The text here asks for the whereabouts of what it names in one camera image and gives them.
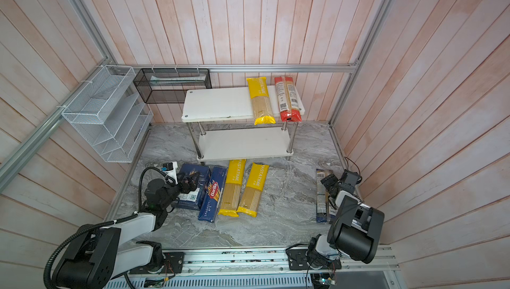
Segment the yellow pasta package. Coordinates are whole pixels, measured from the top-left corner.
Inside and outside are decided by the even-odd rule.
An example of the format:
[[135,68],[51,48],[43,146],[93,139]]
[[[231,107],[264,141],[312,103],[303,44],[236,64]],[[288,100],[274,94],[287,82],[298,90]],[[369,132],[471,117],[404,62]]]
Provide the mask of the yellow pasta package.
[[240,201],[246,162],[246,160],[231,160],[229,162],[219,215],[230,217],[239,216],[237,209]]
[[247,184],[239,202],[238,213],[245,213],[251,217],[257,216],[268,171],[269,165],[252,164]]
[[250,100],[254,115],[254,125],[275,124],[271,101],[265,77],[247,79]]

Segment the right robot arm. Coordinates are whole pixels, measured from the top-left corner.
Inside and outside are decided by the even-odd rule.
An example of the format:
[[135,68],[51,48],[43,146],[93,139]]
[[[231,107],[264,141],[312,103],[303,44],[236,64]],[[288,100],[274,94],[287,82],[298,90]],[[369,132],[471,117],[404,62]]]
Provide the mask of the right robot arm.
[[344,170],[340,177],[318,176],[318,201],[326,206],[328,233],[312,237],[303,249],[299,243],[286,249],[290,270],[340,269],[341,258],[369,264],[376,255],[385,214],[356,196],[362,182],[357,172]]

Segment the brown blue spaghetti package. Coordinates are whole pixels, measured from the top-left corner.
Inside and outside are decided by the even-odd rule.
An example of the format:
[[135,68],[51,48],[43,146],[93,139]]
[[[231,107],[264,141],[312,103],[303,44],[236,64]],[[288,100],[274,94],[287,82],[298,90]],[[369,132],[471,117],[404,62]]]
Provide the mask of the brown blue spaghetti package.
[[330,170],[316,169],[316,222],[330,223],[335,218],[337,210],[330,204],[328,191],[321,181],[332,174]]

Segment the white two-tier shelf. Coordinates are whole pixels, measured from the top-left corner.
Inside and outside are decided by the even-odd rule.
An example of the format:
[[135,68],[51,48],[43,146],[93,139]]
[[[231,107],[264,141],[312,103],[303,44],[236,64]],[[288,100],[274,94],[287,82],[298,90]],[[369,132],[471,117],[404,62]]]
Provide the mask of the white two-tier shelf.
[[268,86],[276,124],[254,124],[247,87],[188,90],[182,122],[190,131],[199,162],[289,158],[296,123],[282,125],[275,86]]

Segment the black mesh basket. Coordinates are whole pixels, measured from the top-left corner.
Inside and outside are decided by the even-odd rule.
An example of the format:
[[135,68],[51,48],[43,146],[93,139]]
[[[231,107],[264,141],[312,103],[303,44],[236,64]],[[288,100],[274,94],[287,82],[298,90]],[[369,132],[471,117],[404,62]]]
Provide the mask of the black mesh basket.
[[181,104],[188,90],[212,88],[209,70],[201,68],[142,68],[134,85],[147,104]]

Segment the blue spaghetti bag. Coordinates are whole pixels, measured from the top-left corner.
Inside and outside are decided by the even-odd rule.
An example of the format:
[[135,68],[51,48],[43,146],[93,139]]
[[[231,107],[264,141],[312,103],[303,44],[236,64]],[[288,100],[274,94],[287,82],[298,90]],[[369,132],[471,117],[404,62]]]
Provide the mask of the blue spaghetti bag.
[[212,169],[210,180],[207,184],[207,192],[204,197],[199,215],[199,221],[213,223],[219,210],[220,198],[224,190],[228,169],[215,166]]

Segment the blue Barilla pasta box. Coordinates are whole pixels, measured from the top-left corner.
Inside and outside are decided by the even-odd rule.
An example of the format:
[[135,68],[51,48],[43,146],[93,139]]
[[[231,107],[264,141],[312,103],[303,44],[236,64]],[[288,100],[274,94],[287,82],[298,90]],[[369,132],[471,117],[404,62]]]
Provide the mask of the blue Barilla pasta box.
[[196,186],[196,189],[189,193],[179,194],[178,200],[173,202],[173,206],[199,211],[207,193],[207,184],[211,177],[210,168],[199,164],[184,163],[179,174],[183,174],[186,178],[191,178],[192,186]]

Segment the red spaghetti package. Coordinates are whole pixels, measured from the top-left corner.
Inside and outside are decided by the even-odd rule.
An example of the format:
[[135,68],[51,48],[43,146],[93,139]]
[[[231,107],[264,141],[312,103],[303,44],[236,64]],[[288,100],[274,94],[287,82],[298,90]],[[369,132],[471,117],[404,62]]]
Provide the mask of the red spaghetti package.
[[275,88],[281,120],[284,122],[301,122],[298,93],[294,80],[291,77],[276,77]]

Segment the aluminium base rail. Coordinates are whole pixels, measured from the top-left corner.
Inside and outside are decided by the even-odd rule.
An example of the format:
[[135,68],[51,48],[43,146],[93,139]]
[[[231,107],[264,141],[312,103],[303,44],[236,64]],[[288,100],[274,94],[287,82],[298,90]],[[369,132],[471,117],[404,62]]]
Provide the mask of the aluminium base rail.
[[308,264],[304,245],[165,250],[158,273],[143,267],[111,279],[106,288],[406,288],[389,246],[366,265],[334,254],[329,266]]

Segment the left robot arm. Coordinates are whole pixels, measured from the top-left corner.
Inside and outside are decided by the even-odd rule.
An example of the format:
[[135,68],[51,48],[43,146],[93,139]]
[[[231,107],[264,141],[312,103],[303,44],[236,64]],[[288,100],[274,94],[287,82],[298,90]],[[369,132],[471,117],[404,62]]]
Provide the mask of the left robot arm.
[[201,202],[207,190],[206,174],[173,174],[159,168],[154,171],[160,178],[138,188],[138,210],[120,219],[83,225],[55,249],[43,272],[46,288],[103,288],[118,277],[124,277],[132,288],[128,273],[136,268],[151,274],[166,272],[167,279],[181,272],[184,254],[164,253],[158,242],[138,241],[130,248],[120,249],[123,244],[161,228],[187,194]]

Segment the aluminium frame horizontal bar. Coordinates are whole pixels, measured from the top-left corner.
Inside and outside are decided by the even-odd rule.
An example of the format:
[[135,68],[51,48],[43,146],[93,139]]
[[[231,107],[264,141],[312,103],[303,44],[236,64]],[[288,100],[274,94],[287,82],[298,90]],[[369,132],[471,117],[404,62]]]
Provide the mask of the aluminium frame horizontal bar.
[[174,71],[209,70],[210,73],[353,73],[355,63],[342,64],[173,64],[173,65],[130,65],[136,71],[140,69],[167,69]]

